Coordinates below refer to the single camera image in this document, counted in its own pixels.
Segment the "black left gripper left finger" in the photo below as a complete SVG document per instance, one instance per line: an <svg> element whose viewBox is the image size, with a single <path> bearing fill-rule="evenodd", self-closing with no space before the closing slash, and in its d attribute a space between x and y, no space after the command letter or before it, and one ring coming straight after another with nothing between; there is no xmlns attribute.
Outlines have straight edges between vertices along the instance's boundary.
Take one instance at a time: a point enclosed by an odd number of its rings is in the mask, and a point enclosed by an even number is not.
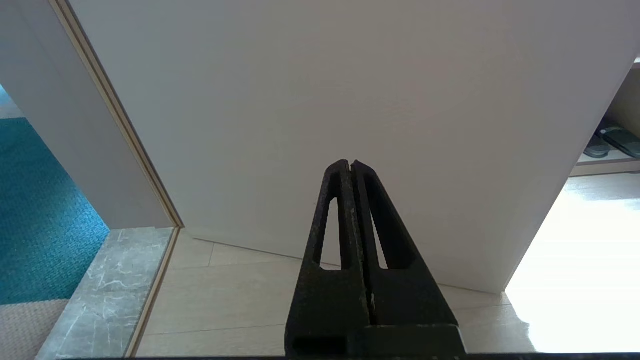
<svg viewBox="0 0 640 360"><path fill-rule="evenodd" d="M341 269L323 269L330 203L337 201ZM354 185L346 160L327 167L285 326L288 357L349 357L370 323Z"/></svg>

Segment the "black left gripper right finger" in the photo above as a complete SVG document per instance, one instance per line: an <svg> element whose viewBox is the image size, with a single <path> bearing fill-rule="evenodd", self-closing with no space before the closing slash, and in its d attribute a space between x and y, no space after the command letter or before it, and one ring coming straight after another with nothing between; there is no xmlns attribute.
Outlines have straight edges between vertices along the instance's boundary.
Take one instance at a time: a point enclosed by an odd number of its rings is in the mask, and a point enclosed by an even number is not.
<svg viewBox="0 0 640 360"><path fill-rule="evenodd" d="M351 175L372 323L458 326L378 174L355 161Z"/></svg>

